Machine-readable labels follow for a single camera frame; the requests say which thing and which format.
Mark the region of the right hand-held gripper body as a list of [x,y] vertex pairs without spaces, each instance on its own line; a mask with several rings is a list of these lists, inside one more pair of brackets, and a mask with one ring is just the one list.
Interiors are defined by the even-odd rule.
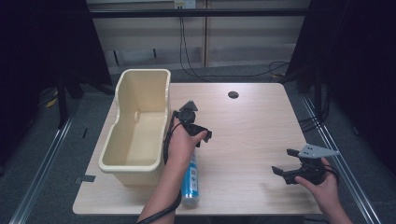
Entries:
[[302,167],[302,173],[299,175],[311,183],[318,185],[324,181],[324,175],[327,171],[332,172],[339,179],[338,171],[330,165],[325,165],[322,158],[338,156],[339,152],[326,147],[319,147],[306,144],[299,153]]

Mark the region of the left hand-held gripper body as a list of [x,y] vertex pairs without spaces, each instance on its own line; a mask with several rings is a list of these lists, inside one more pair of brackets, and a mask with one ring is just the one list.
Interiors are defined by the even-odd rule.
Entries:
[[184,129],[188,134],[198,134],[197,126],[195,122],[195,112],[198,110],[193,100],[189,100],[184,104],[178,111],[174,112],[176,118],[181,122]]

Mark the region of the blue labelled bottle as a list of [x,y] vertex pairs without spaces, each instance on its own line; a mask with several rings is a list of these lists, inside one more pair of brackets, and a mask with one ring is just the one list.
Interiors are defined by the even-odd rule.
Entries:
[[190,165],[184,174],[181,194],[184,206],[193,208],[198,205],[200,201],[199,184],[198,184],[198,168],[195,154],[192,154]]

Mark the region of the cream plastic bin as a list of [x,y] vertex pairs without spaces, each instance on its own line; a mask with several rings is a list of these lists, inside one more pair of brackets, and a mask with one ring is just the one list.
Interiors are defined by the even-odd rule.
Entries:
[[163,140],[170,117],[166,69],[129,69],[115,89],[117,115],[99,168],[125,186],[153,186],[163,172]]

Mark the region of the person's left hand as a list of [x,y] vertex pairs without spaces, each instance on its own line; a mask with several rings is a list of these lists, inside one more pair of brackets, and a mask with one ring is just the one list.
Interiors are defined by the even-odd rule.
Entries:
[[167,164],[178,168],[187,167],[196,144],[202,141],[205,135],[206,132],[201,132],[191,136],[183,126],[177,126],[170,139]]

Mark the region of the person's right hand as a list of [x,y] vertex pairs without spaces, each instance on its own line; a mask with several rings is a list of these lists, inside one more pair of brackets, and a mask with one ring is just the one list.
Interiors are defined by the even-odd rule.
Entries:
[[337,178],[332,172],[327,171],[324,175],[324,181],[318,185],[301,176],[296,176],[294,180],[311,192],[323,214],[330,214],[330,212],[342,207],[338,196]]

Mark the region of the black horizontal bar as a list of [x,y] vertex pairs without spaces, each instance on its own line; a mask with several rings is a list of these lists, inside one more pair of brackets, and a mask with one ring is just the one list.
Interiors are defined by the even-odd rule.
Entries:
[[304,8],[281,9],[152,9],[152,10],[92,10],[93,18],[171,18],[171,17],[286,17],[306,16]]

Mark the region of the black curtain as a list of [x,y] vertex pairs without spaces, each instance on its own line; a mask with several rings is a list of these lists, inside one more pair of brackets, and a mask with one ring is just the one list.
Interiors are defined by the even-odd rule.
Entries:
[[0,176],[61,71],[74,99],[83,84],[114,92],[89,13],[87,0],[0,0]]
[[320,76],[396,175],[396,0],[310,0],[286,78]]

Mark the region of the black stand leg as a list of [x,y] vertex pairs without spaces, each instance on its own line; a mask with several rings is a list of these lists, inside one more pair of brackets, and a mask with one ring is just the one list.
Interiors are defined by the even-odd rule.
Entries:
[[68,119],[68,110],[67,110],[67,102],[66,102],[66,89],[64,85],[64,72],[61,71],[57,77],[57,99],[58,99],[58,106],[59,106],[59,114],[60,114],[60,121],[59,121],[59,129],[66,124]]

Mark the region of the metal floor rail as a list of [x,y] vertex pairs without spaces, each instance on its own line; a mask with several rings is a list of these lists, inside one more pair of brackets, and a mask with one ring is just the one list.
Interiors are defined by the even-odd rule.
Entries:
[[361,185],[359,184],[356,177],[352,174],[349,166],[347,165],[347,161],[344,159],[342,153],[339,150],[339,147],[336,145],[334,139],[332,138],[331,133],[326,127],[323,121],[320,121],[315,114],[314,103],[308,96],[303,96],[302,100],[304,102],[304,106],[306,108],[307,113],[309,114],[309,118],[313,120],[315,124],[315,129],[320,135],[323,143],[329,149],[334,151],[338,151],[339,155],[332,158],[332,161],[335,167],[340,172],[340,176],[343,178],[344,183],[353,198],[355,204],[358,206],[361,215],[364,219],[365,224],[381,224],[381,221],[378,219],[374,208],[367,195],[363,192]]
[[41,162],[35,177],[30,184],[28,190],[23,195],[21,202],[15,210],[12,218],[8,224],[25,224],[31,211],[35,205],[40,191],[42,190],[44,183],[49,175],[50,168],[54,163],[56,156],[59,153],[61,146],[63,145],[64,139],[66,138],[69,129],[73,123],[74,117],[70,116],[64,125],[57,131],[51,145],[48,149],[46,156]]

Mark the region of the white wall socket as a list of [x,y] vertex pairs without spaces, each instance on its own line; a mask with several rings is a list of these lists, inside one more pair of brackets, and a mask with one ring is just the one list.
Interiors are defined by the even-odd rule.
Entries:
[[196,9],[196,0],[174,0],[175,9]]

